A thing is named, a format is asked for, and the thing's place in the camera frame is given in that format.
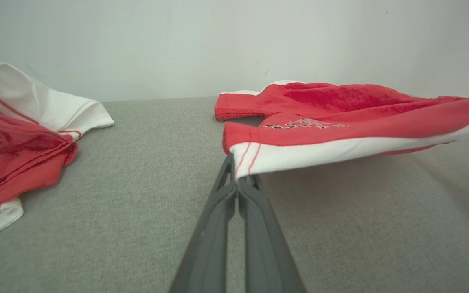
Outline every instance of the wall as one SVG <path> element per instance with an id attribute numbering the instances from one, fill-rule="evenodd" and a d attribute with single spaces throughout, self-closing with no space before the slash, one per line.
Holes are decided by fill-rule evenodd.
<path id="1" fill-rule="evenodd" d="M 469 96 L 469 0 L 0 0 L 0 62 L 101 101 L 281 79 Z"/>

